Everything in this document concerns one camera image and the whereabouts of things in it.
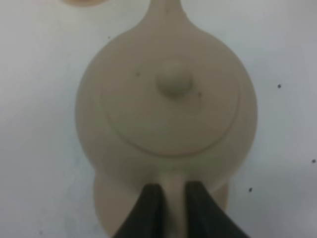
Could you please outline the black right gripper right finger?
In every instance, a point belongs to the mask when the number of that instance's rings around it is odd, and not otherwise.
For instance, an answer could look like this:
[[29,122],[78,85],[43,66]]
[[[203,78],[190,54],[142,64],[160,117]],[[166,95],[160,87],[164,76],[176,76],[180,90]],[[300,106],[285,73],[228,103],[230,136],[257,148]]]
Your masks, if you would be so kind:
[[216,204],[200,181],[185,185],[189,238],[248,238]]

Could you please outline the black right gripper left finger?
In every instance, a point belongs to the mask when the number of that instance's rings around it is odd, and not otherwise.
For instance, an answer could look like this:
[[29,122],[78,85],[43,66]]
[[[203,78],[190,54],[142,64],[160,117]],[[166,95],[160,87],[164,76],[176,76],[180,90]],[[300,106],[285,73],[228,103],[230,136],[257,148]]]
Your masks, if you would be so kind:
[[115,238],[161,238],[164,228],[164,194],[159,184],[150,183],[142,192]]

